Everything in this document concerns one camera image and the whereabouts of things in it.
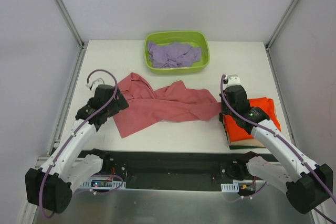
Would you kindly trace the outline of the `pink t-shirt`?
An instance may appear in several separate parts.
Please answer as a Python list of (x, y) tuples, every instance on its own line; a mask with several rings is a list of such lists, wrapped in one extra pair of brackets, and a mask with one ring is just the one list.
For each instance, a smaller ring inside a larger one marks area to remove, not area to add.
[(129, 105), (113, 117), (122, 138), (161, 121), (209, 121), (221, 111), (221, 104), (207, 89), (190, 89), (183, 81), (153, 90), (132, 72), (118, 88)]

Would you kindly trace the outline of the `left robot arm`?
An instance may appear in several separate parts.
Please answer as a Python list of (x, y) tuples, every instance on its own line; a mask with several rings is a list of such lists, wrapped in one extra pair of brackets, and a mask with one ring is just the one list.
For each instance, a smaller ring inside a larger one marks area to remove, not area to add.
[(106, 176), (112, 171), (111, 155), (92, 149), (79, 163), (75, 160), (84, 146), (106, 121), (128, 108), (118, 87), (100, 84), (93, 97), (77, 111), (75, 121), (62, 143), (40, 168), (25, 174), (27, 201), (54, 214), (68, 207), (74, 192), (94, 174)]

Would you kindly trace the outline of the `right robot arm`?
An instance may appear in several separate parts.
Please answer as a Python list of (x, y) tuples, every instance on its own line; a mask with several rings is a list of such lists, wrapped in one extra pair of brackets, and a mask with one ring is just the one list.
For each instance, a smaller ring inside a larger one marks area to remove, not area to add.
[(285, 139), (259, 107), (252, 107), (241, 85), (221, 87), (221, 98), (236, 124), (267, 148), (282, 168), (268, 164), (257, 154), (248, 153), (246, 161), (236, 166), (242, 179), (259, 177), (282, 191), (296, 211), (306, 214), (333, 194), (333, 170), (319, 165)]

